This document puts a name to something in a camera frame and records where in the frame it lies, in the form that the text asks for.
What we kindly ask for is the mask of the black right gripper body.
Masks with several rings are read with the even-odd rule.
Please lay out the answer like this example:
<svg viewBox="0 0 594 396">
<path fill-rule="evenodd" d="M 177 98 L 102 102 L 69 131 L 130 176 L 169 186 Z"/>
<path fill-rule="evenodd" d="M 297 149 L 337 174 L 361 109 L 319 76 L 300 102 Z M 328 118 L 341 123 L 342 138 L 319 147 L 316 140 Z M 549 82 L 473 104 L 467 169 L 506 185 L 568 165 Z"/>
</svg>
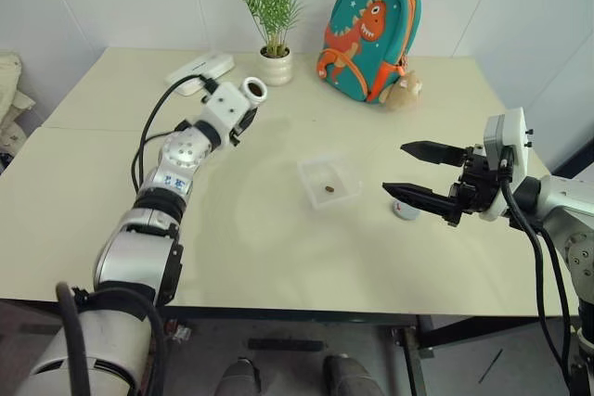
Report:
<svg viewBox="0 0 594 396">
<path fill-rule="evenodd" d="M 491 206 L 499 190 L 497 172 L 489 168 L 482 146 L 447 146 L 446 162 L 462 168 L 449 189 L 448 198 L 455 209 L 446 218 L 449 225 L 458 225 L 463 213 L 483 212 Z"/>
</svg>

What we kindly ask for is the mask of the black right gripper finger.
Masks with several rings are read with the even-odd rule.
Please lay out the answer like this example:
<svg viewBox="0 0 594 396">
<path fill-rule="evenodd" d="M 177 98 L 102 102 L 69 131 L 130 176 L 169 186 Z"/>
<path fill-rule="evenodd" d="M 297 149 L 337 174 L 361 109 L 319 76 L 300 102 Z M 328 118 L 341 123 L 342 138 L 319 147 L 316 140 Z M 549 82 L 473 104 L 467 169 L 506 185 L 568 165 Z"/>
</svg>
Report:
<svg viewBox="0 0 594 396">
<path fill-rule="evenodd" d="M 393 198 L 407 205 L 441 217 L 453 211 L 453 201 L 434 193 L 431 189 L 410 183 L 383 183 L 382 188 Z"/>
<path fill-rule="evenodd" d="M 453 147 L 433 141 L 409 142 L 403 144 L 400 149 L 417 160 L 430 162 L 432 164 L 462 166 L 465 161 L 464 148 Z"/>
</svg>

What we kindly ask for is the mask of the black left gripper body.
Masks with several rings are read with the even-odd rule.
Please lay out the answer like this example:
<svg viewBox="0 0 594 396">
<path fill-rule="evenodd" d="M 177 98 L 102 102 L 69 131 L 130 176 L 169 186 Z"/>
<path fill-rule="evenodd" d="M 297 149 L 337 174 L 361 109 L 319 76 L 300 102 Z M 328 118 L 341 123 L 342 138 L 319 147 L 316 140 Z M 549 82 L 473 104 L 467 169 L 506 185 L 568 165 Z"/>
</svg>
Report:
<svg viewBox="0 0 594 396">
<path fill-rule="evenodd" d="M 236 147 L 239 143 L 239 137 L 245 132 L 253 122 L 253 111 L 249 110 L 240 120 L 240 122 L 229 133 L 229 142 Z"/>
</svg>

